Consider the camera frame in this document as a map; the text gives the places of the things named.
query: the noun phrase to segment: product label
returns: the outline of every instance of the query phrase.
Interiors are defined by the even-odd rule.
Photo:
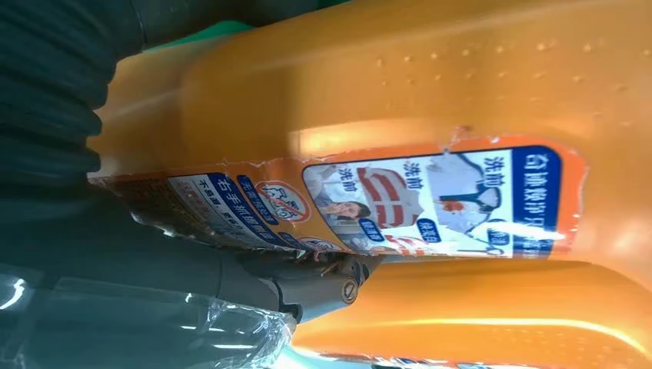
[[[571,249],[586,170],[560,145],[511,136],[94,182],[143,222],[211,244],[547,258]]]
[[[543,146],[312,165],[303,178],[346,244],[367,253],[547,257],[561,159]]]
[[[379,367],[401,369],[564,369],[558,366],[530,366],[526,364],[487,364],[481,362],[458,362],[448,360],[415,359],[406,357],[375,357],[368,355],[326,355],[343,361],[376,364]]]

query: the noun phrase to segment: plastic bag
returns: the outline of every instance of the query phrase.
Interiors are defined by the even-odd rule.
[[[71,278],[41,290],[0,277],[0,302],[11,302],[0,311],[3,367],[258,369],[275,362],[296,325],[208,296]]]

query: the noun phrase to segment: orange plastic surface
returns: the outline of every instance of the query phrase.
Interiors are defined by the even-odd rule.
[[[384,264],[343,310],[300,324],[293,346],[327,355],[533,367],[652,367],[652,295],[568,261]]]

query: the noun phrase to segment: orange plastic bottle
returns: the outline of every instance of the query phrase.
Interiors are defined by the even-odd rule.
[[[646,0],[358,0],[145,54],[95,180],[200,241],[586,261],[652,291],[651,21]]]

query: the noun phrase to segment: green surface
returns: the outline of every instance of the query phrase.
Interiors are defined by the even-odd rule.
[[[321,8],[328,8],[329,6],[343,4],[347,1],[348,0],[321,0],[320,6]],[[216,25],[212,25],[211,27],[206,28],[204,31],[195,33],[194,35],[190,35],[186,38],[182,38],[175,42],[165,44],[163,46],[160,46],[160,48],[167,48],[169,46],[181,45],[188,42],[201,41],[208,38],[217,38],[217,37],[235,35],[237,33],[244,32],[252,28],[253,27],[251,27],[250,25],[245,25],[240,22],[234,22],[234,21],[219,22]]]

